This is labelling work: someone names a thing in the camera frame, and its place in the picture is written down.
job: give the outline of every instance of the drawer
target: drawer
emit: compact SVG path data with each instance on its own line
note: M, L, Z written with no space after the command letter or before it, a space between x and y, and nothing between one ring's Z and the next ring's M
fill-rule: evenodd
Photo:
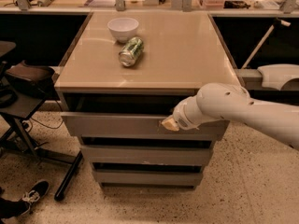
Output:
M172 132L161 125L164 115L63 112L65 126L73 136L181 140L221 140L228 121L205 123L199 130Z
M81 146L89 162L203 166L211 159L210 149L176 147Z
M153 171L151 168L144 171L139 168L132 170L126 169L93 169L93 178L102 186L105 184L129 184L129 185L164 185L164 186L198 186L203 178L203 173L200 172L200 167L195 167L194 172L171 172Z

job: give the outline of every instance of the cabinet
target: cabinet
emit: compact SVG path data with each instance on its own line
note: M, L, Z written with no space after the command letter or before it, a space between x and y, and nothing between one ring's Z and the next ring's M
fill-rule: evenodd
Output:
M121 66L121 44L107 29L117 16L140 22L145 49L133 68ZM209 80L239 84L205 12L103 11L93 13L55 88L100 185L195 188L228 122L171 132L161 121Z

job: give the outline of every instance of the shoe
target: shoe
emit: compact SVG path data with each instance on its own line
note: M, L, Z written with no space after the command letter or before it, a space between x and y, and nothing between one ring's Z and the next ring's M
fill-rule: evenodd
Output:
M28 213L32 205L34 203L37 203L47 194L49 187L50 185L48 181L39 180L34 184L29 192L25 192L21 200L25 202L27 209L23 213L21 213L21 215Z

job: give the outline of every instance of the can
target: can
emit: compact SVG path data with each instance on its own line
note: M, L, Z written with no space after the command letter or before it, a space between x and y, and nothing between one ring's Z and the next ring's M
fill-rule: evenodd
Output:
M143 48L144 46L141 38L131 38L119 52L119 61L126 67L134 65L141 55Z

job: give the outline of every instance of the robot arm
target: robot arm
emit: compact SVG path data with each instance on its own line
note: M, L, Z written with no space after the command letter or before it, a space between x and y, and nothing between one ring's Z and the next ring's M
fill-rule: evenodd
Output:
M162 124L178 131L220 119L244 123L299 150L299 107L252 99L239 86L206 84L195 96L181 101Z

